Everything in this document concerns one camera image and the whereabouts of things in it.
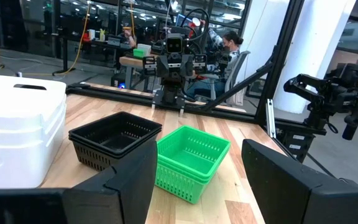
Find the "floor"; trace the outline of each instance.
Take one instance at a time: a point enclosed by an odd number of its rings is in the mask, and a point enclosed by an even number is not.
[[[52,72],[62,69],[62,61],[59,59],[10,50],[1,50],[1,55],[3,56],[1,63],[5,65],[5,68],[0,69],[0,75],[13,76],[16,72],[23,72],[24,77],[60,80],[66,84],[86,80],[91,83],[109,85],[111,75],[114,72],[111,67],[90,65],[89,60],[82,58],[80,62],[76,64],[76,70],[66,75],[53,77],[50,75]],[[141,90],[143,84],[140,83],[136,88]],[[258,99],[245,97],[243,108],[249,113],[255,113],[258,103]],[[295,121],[303,121],[307,115],[307,110],[302,114],[291,114],[285,111],[275,110],[276,118],[285,118]],[[346,115],[347,114],[336,114],[331,118],[330,122],[338,128],[339,134],[328,131],[326,136],[317,136],[311,145],[309,153],[336,177],[352,179],[358,183],[358,129],[352,141],[346,141],[341,137],[346,126],[343,121]],[[304,164],[323,172],[309,157],[305,159]]]

